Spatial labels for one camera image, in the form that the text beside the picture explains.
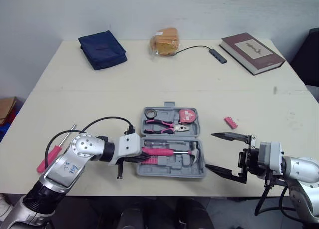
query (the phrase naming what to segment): pink pliers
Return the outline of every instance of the pink pliers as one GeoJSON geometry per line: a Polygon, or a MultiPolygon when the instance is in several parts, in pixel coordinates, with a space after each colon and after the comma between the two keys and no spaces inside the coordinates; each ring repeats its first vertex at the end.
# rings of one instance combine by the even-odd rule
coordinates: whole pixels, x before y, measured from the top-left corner
{"type": "Polygon", "coordinates": [[[145,124],[157,124],[164,127],[168,127],[167,129],[158,130],[158,131],[145,129],[144,133],[149,133],[149,134],[163,134],[163,133],[174,134],[176,131],[184,132],[184,131],[190,130],[188,126],[181,125],[181,124],[175,125],[173,122],[167,122],[167,121],[162,121],[158,119],[146,120],[145,124]]]}

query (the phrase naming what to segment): navy blue pouch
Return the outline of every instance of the navy blue pouch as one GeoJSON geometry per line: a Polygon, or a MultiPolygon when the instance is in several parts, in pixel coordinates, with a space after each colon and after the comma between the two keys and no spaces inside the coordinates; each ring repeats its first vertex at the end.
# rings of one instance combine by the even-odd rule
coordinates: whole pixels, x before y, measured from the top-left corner
{"type": "Polygon", "coordinates": [[[127,61],[125,50],[110,31],[79,38],[81,49],[94,70],[100,70],[127,61]]]}

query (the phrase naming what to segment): hammer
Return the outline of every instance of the hammer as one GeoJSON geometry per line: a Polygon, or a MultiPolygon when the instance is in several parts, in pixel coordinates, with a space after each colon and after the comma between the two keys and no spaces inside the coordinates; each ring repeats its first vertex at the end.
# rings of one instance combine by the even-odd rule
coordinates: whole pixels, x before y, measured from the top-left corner
{"type": "Polygon", "coordinates": [[[175,154],[188,154],[194,156],[194,160],[192,165],[194,165],[198,161],[199,150],[197,149],[197,142],[193,142],[192,144],[196,144],[193,150],[191,151],[174,151],[168,148],[142,148],[142,152],[147,153],[151,156],[174,156],[175,154]]]}

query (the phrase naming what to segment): white table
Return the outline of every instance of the white table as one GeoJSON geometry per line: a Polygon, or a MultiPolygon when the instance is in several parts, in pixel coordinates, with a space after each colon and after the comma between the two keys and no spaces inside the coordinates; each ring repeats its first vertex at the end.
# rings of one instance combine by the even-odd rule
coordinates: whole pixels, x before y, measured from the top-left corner
{"type": "MultiPolygon", "coordinates": [[[[260,141],[280,141],[286,155],[319,159],[319,106],[289,64],[252,76],[218,47],[219,40],[183,41],[182,46],[214,47],[228,62],[220,64],[205,49],[171,58],[152,58],[147,41],[121,41],[128,61],[93,71],[77,41],[64,41],[0,144],[0,192],[27,193],[39,175],[49,140],[73,123],[83,128],[104,116],[122,116],[140,130],[145,106],[175,101],[198,109],[207,163],[237,168],[245,147],[210,136],[231,131],[226,116],[239,124],[236,133],[255,134],[260,141]]],[[[276,50],[269,40],[263,41],[276,50]]],[[[94,135],[116,138],[127,126],[107,120],[90,128],[94,135]]],[[[203,180],[140,177],[125,163],[123,180],[117,166],[89,162],[70,195],[260,196],[263,181],[249,175],[247,185],[207,172],[203,180]]],[[[271,190],[277,196],[281,187],[271,190]]]]}

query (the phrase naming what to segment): pink screwdriver handle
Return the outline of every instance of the pink screwdriver handle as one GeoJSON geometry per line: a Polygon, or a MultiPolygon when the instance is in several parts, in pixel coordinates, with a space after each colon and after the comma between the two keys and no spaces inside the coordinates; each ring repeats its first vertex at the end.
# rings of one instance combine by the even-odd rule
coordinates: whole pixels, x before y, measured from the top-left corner
{"type": "MultiPolygon", "coordinates": [[[[58,154],[61,152],[62,148],[60,146],[55,146],[51,152],[48,154],[48,165],[50,165],[53,160],[58,156],[58,154]]],[[[43,173],[45,171],[45,166],[44,166],[44,160],[40,163],[40,165],[37,167],[36,171],[38,173],[43,173]]]]}
{"type": "Polygon", "coordinates": [[[142,152],[152,156],[174,156],[174,150],[168,148],[142,148],[142,152]]]}

